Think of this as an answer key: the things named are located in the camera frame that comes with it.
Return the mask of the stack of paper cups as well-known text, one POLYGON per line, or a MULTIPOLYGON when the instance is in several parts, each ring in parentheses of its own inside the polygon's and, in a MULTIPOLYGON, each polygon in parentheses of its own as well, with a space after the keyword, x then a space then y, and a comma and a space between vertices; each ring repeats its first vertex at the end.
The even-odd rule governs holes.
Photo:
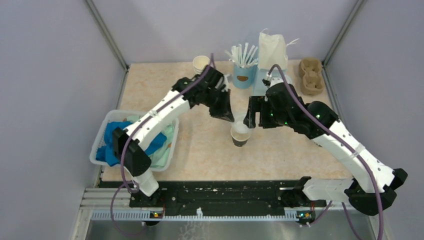
POLYGON ((192 66, 195 74, 201 74, 203 69, 209 65, 210 58, 205 55, 198 55, 192 61, 192 66))

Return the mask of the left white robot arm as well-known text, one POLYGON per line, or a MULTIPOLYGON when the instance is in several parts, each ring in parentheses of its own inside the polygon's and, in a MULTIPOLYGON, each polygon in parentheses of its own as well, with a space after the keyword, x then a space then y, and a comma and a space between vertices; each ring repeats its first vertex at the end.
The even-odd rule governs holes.
POLYGON ((125 172, 131 175, 134 188, 129 188, 129 192, 142 192, 141 200, 149 207, 156 206, 161 194, 147 148, 176 118, 198 105, 208 107, 212 118, 234 122, 230 94, 229 75, 207 65, 201 74, 177 80, 166 96, 139 120, 123 129, 114 129, 112 152, 120 162, 121 176, 125 172))

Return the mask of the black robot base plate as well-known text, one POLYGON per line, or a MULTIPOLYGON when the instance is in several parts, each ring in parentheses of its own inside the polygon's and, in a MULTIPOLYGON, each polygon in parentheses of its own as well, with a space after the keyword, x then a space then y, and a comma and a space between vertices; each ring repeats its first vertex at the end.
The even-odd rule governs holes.
POLYGON ((206 217, 283 216, 286 208, 325 207, 325 200, 310 201, 296 180, 159 181, 152 196, 133 193, 131 208, 158 208, 165 216, 206 217))

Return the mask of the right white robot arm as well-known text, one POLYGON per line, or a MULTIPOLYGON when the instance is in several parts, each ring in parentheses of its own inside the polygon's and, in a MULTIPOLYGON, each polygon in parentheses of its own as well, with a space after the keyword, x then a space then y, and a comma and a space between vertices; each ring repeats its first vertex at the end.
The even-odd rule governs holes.
POLYGON ((392 206, 396 189, 407 173, 391 168, 373 156, 325 103, 304 103, 293 85, 276 83, 264 96, 251 96, 244 124, 248 128, 289 127, 330 152, 351 173, 345 179, 302 177, 293 189, 293 200, 299 206, 311 201, 349 203, 368 216, 392 206))

